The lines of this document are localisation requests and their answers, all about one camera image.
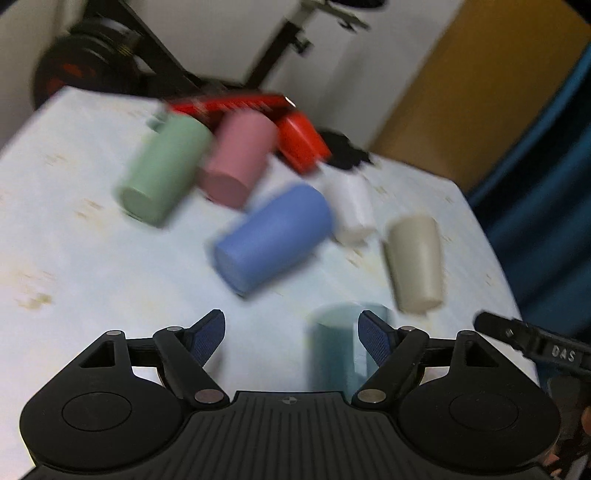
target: pink cup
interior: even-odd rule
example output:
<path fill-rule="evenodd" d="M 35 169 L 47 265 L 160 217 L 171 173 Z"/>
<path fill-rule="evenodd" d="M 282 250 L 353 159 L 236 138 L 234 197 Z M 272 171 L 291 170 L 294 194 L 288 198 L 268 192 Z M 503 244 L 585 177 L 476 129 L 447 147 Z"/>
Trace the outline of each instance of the pink cup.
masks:
<path fill-rule="evenodd" d="M 224 117 L 216 136 L 202 188 L 211 201 L 240 209 L 267 169 L 267 155 L 277 146 L 277 127 L 260 112 L 239 110 Z"/>

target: hand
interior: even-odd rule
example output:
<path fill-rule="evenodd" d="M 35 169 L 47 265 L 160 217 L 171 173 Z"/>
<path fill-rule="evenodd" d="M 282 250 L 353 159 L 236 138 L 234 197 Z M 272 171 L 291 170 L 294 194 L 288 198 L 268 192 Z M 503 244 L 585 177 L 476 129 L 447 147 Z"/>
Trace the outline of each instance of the hand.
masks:
<path fill-rule="evenodd" d="M 583 410 L 583 413 L 581 415 L 581 425 L 583 426 L 584 432 L 587 435 L 591 435 L 591 407 L 587 407 L 586 409 Z M 554 453 L 554 447 L 553 447 L 552 450 L 550 451 L 550 453 L 544 459 L 544 462 L 542 463 L 542 465 L 544 465 L 544 466 L 552 465 L 558 459 L 559 459 L 559 457 L 558 457 L 558 455 L 556 455 Z M 551 475 L 558 476 L 561 473 L 562 473 L 562 469 L 558 469 L 558 470 L 553 471 L 551 473 Z"/>

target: white cup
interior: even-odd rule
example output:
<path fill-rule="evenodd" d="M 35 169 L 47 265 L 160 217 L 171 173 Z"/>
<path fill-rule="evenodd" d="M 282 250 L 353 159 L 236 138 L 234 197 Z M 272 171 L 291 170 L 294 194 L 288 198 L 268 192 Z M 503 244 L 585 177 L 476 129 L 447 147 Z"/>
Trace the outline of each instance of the white cup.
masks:
<path fill-rule="evenodd" d="M 334 236 L 343 245 L 359 244 L 376 231 L 369 183 L 357 170 L 323 167 L 323 193 L 335 217 Z"/>

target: beige cup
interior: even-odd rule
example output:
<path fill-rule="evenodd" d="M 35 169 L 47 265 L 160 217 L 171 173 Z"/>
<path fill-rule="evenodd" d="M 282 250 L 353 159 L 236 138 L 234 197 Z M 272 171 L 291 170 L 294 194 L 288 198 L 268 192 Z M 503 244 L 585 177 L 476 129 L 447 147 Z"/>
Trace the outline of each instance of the beige cup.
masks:
<path fill-rule="evenodd" d="M 443 303 L 443 255 L 433 218 L 415 215 L 391 225 L 386 251 L 400 310 L 425 313 Z"/>

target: red cup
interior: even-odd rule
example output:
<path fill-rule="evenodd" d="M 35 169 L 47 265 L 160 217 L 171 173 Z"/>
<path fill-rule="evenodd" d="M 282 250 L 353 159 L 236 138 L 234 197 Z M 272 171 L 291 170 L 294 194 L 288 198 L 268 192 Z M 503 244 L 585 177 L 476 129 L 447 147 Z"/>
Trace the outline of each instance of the red cup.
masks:
<path fill-rule="evenodd" d="M 303 175 L 328 160 L 331 153 L 322 137 L 302 112 L 291 112 L 277 122 L 279 151 L 288 165 Z"/>

